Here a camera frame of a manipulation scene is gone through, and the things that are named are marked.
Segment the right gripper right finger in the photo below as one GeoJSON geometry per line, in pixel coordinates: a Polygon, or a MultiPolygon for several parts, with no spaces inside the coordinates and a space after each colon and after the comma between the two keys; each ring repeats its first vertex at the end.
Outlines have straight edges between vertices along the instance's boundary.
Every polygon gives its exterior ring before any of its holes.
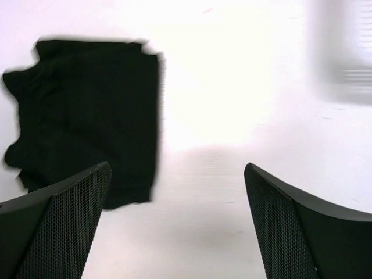
{"type": "Polygon", "coordinates": [[[371,279],[371,214],[323,200],[253,163],[244,171],[269,279],[371,279]]]}

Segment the white plastic basket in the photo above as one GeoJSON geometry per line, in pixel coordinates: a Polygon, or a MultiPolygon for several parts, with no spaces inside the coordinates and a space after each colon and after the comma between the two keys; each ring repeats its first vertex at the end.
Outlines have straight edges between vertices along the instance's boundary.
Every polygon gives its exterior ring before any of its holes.
{"type": "Polygon", "coordinates": [[[371,106],[371,1],[309,1],[306,16],[319,97],[371,106]]]}

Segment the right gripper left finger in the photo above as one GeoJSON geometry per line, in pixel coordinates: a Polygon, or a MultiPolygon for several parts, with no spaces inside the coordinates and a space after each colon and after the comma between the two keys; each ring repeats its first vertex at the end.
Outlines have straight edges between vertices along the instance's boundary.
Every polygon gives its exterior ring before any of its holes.
{"type": "Polygon", "coordinates": [[[1,278],[81,278],[111,176],[103,162],[1,202],[1,278]]]}

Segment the black shorts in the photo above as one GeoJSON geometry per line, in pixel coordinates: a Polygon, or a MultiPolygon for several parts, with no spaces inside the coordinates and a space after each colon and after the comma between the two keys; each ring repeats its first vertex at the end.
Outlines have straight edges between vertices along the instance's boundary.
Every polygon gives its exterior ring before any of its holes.
{"type": "Polygon", "coordinates": [[[35,48],[36,65],[2,76],[20,126],[4,160],[23,187],[34,192],[107,162],[106,210],[151,201],[161,56],[140,42],[45,40],[35,48]]]}

